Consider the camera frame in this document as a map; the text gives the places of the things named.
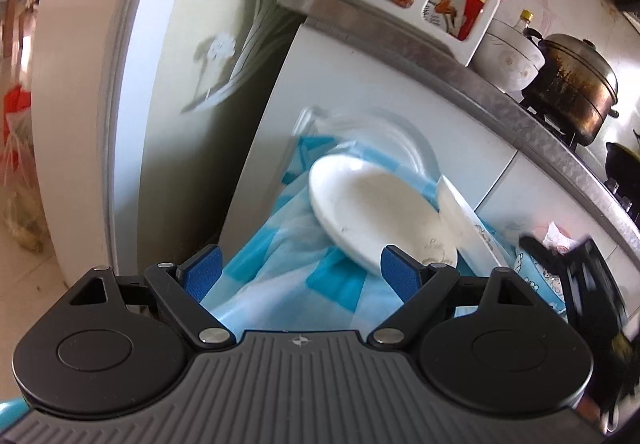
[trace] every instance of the white plate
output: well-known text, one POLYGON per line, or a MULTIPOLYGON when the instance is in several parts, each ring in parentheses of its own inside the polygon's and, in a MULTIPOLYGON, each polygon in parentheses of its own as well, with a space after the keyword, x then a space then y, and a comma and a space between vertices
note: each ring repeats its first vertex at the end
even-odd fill
POLYGON ((438 180, 436 194, 440 218, 476 276, 489 276, 494 267, 508 267, 500 245, 444 175, 438 180))
POLYGON ((318 222, 352 260, 380 274, 380 255, 398 246, 423 265, 458 262, 456 246, 436 210, 385 169, 347 155, 328 155, 309 172, 318 222))

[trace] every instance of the white wall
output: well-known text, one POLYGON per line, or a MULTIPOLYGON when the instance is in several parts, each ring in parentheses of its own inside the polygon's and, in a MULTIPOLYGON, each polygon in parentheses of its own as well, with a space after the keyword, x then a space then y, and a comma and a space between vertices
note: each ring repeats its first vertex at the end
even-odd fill
POLYGON ((119 274, 138 271, 138 198, 146 122, 164 35, 175 0, 132 0, 135 13, 119 92, 111 106, 108 211, 112 264, 119 274))
POLYGON ((203 54, 222 32, 237 38, 239 51, 253 9, 254 0, 175 0, 146 128, 139 268, 181 262, 222 228, 286 48, 219 106, 184 109, 206 88, 228 78, 228 62, 213 61, 205 69, 203 54))
POLYGON ((125 0, 41 0, 33 140, 44 210, 67 284, 110 263, 106 135, 125 0))
POLYGON ((640 35, 609 0, 502 0, 496 18, 515 24, 523 8, 534 13, 532 26, 544 36, 562 32, 593 41, 618 77, 620 118, 606 119, 596 141, 579 151, 604 180, 607 141, 638 148, 632 129, 640 132, 640 35))

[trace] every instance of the tiled floor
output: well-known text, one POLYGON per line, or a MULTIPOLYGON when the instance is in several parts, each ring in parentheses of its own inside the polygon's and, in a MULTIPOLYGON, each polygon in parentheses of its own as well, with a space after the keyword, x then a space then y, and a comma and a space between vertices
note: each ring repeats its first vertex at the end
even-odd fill
MULTIPOLYGON (((34 19, 31 18, 26 27, 24 49, 18 49, 16 31, 14 56, 0 57, 0 96, 18 81, 29 87, 33 32, 34 19)), ((0 213, 6 196, 0 182, 0 213)), ((41 254, 21 249, 0 221, 0 402, 19 395, 11 371, 15 345, 65 292, 66 285, 51 243, 41 254)))

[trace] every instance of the steel pot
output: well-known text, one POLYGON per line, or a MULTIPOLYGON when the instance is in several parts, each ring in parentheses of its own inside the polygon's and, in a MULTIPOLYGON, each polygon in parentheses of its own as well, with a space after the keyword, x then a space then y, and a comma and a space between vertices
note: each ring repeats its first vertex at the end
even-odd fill
POLYGON ((618 102, 618 80, 611 66, 588 40, 567 34, 538 37, 545 65, 522 95, 533 101, 565 133, 575 133, 584 146, 593 142, 607 115, 617 117, 611 107, 618 102))

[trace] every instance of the kitchen counter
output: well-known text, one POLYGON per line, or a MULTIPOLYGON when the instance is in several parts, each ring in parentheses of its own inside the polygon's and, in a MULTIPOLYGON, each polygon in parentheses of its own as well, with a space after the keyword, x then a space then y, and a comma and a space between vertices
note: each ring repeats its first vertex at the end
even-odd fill
POLYGON ((640 268, 640 231, 597 177, 507 94, 428 40, 343 0, 278 0, 321 30, 439 93, 522 152, 580 204, 640 268))

